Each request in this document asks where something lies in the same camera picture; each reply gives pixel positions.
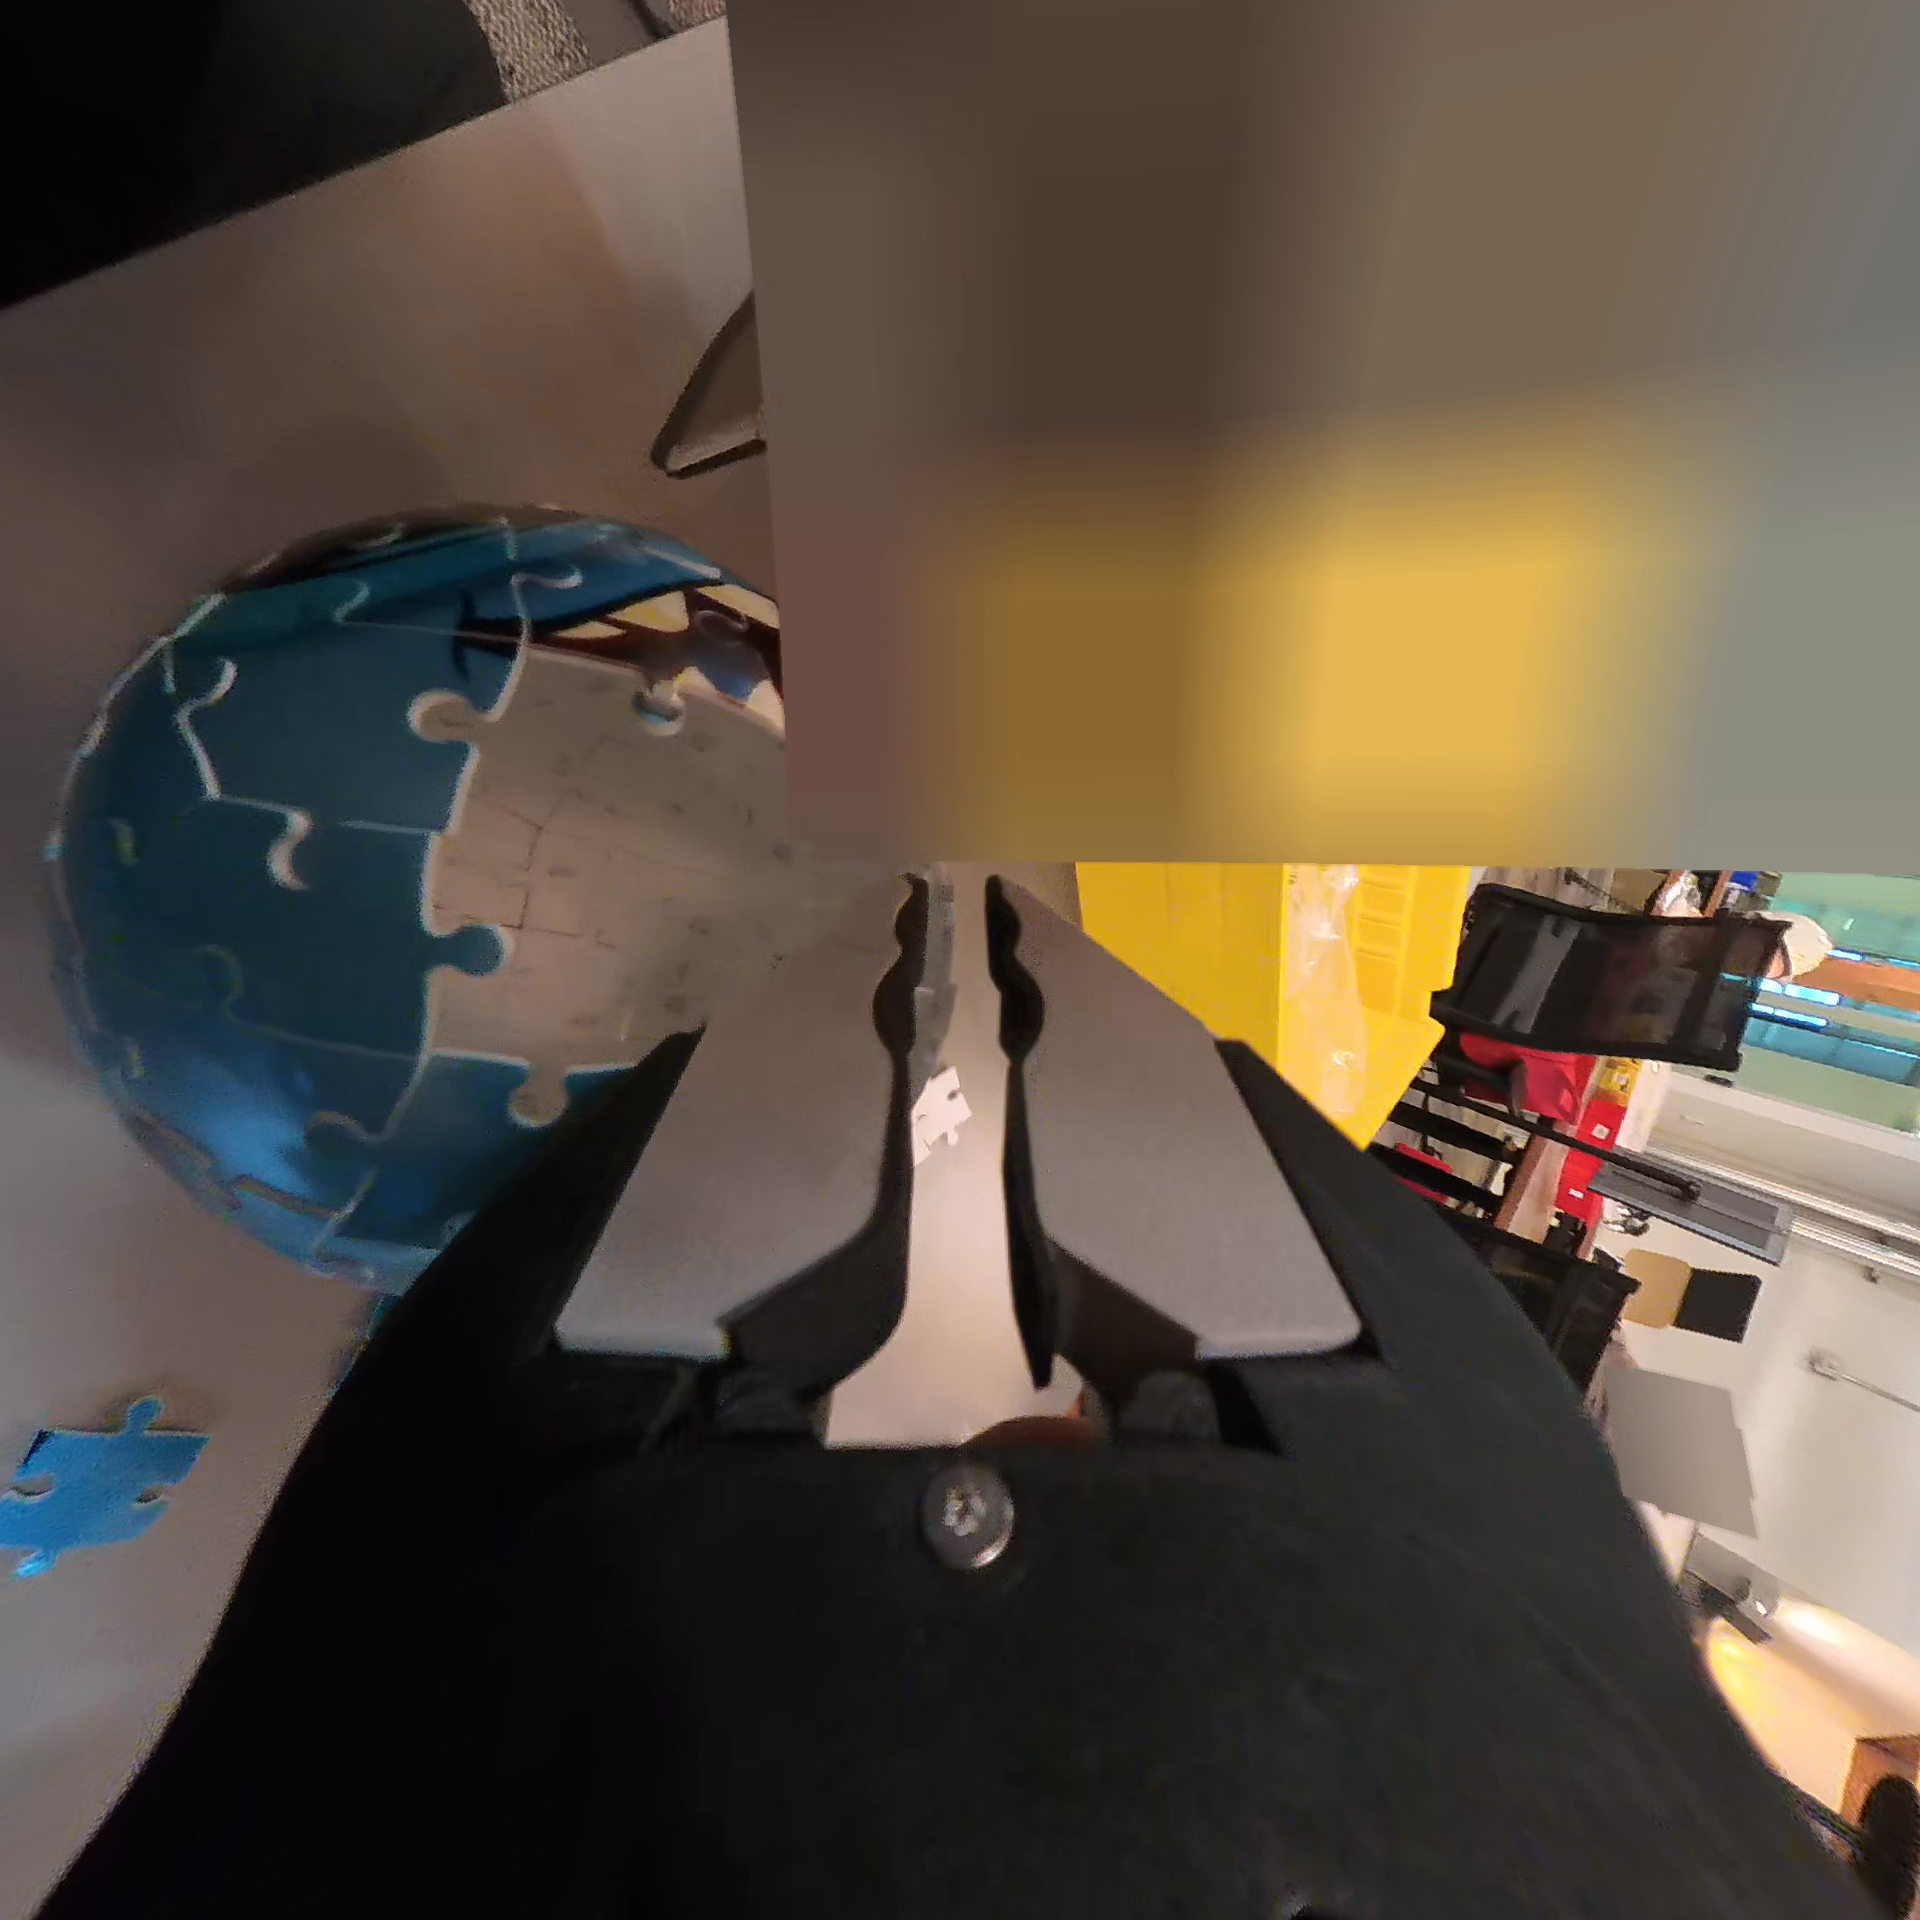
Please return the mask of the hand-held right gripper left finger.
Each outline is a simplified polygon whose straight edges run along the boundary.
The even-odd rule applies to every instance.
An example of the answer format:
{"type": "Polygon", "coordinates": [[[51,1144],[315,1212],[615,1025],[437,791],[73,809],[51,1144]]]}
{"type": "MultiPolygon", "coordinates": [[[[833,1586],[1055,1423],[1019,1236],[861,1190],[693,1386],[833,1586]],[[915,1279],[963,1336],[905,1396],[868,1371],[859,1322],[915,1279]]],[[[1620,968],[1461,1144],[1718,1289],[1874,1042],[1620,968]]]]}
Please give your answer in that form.
{"type": "Polygon", "coordinates": [[[555,1344],[829,1400],[906,1296],[931,885],[893,876],[702,1030],[555,1344]]]}

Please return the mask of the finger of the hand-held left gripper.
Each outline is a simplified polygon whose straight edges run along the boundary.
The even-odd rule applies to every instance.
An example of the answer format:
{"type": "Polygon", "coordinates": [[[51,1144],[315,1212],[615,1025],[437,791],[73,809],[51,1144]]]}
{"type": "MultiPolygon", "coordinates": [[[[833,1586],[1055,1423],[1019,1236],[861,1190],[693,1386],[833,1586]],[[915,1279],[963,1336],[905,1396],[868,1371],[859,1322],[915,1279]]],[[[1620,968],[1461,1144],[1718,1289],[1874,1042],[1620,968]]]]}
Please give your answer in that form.
{"type": "Polygon", "coordinates": [[[754,295],[717,328],[648,446],[667,478],[697,478],[768,450],[754,295]]]}

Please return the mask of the wooden beam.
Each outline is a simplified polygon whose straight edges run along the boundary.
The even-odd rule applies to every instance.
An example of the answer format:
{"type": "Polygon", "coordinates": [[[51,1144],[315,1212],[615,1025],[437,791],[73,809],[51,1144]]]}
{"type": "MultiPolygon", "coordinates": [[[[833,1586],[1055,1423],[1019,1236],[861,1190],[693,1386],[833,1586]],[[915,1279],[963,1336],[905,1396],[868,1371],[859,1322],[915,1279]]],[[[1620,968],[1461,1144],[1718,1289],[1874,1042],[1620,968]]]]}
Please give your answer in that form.
{"type": "Polygon", "coordinates": [[[1836,951],[1815,970],[1797,972],[1797,986],[1849,1004],[1918,1016],[1918,963],[1894,956],[1844,956],[1836,951]]]}

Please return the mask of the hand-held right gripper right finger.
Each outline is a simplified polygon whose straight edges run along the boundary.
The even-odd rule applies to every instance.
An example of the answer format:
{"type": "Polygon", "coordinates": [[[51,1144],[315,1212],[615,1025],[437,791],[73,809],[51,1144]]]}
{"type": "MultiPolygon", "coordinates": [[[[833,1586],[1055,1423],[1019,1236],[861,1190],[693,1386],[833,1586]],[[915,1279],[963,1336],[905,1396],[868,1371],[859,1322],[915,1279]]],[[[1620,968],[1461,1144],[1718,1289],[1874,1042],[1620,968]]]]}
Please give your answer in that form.
{"type": "Polygon", "coordinates": [[[1014,1314],[1036,1386],[1340,1354],[1360,1318],[1212,1032],[988,876],[1014,1314]]]}

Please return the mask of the blue puzzle ball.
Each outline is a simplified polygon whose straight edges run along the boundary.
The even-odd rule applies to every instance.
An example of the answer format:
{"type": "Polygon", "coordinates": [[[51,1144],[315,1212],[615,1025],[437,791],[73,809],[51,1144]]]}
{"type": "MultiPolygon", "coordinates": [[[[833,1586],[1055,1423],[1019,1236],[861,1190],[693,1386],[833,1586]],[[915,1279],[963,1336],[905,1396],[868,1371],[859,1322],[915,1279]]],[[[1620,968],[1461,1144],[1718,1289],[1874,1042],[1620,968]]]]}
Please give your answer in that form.
{"type": "Polygon", "coordinates": [[[397,1296],[821,914],[784,721],[773,597],[665,532],[477,505],[285,543],[73,759],[68,1025],[205,1212],[397,1296]]]}

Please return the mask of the blue puzzle piece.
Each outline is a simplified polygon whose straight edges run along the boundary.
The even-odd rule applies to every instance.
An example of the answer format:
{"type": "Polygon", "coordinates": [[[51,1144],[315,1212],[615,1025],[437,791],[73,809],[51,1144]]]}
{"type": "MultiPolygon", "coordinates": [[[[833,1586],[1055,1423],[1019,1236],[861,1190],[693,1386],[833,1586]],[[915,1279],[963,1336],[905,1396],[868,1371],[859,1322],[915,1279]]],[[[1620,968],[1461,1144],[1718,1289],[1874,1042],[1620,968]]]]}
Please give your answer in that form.
{"type": "Polygon", "coordinates": [[[166,1512],[171,1488],[199,1465],[207,1435],[166,1426],[154,1396],[130,1402],[115,1426],[41,1430],[2,1475],[2,1555],[14,1578],[47,1577],[63,1557],[138,1541],[166,1512]]]}

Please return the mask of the clear plastic bag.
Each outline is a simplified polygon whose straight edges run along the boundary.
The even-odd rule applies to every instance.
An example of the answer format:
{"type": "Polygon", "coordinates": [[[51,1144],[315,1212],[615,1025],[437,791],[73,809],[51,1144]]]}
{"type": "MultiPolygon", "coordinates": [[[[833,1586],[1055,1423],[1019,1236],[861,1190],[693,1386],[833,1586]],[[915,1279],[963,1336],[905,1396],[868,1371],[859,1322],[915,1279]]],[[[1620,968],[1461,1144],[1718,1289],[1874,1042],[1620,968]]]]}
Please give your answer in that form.
{"type": "Polygon", "coordinates": [[[1351,938],[1354,867],[1286,865],[1281,944],[1281,1075],[1359,1144],[1376,1139],[1415,1075],[1404,1018],[1369,1008],[1351,938]]]}

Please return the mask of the yellow plastic bin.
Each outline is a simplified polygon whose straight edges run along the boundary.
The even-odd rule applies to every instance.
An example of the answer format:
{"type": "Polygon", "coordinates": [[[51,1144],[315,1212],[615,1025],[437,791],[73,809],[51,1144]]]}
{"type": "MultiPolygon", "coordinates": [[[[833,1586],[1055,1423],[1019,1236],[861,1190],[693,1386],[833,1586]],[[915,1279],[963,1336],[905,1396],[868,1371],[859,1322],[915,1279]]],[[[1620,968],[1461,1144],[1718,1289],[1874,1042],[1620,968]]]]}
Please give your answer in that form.
{"type": "MultiPolygon", "coordinates": [[[[1077,918],[1089,937],[1216,1037],[1253,1048],[1281,1071],[1282,869],[1286,865],[1255,860],[1082,860],[1075,867],[1077,918]]],[[[1410,1044],[1415,1075],[1404,1096],[1441,1042],[1430,998],[1453,978],[1461,925],[1480,873],[1474,867],[1354,869],[1351,938],[1360,996],[1421,1032],[1410,1044]]]]}

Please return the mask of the tan and black box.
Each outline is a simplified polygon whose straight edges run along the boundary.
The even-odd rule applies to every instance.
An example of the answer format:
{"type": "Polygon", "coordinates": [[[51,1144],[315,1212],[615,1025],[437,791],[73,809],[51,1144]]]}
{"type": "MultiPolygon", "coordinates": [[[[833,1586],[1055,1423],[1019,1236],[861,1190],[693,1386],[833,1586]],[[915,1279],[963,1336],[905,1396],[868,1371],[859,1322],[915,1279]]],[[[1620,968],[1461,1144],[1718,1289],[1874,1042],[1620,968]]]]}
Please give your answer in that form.
{"type": "Polygon", "coordinates": [[[1621,1258],[1633,1285],[1621,1322],[1643,1331],[1682,1331],[1739,1347],[1761,1296],[1761,1276],[1735,1269],[1695,1269],[1674,1256],[1633,1248],[1621,1258]]]}

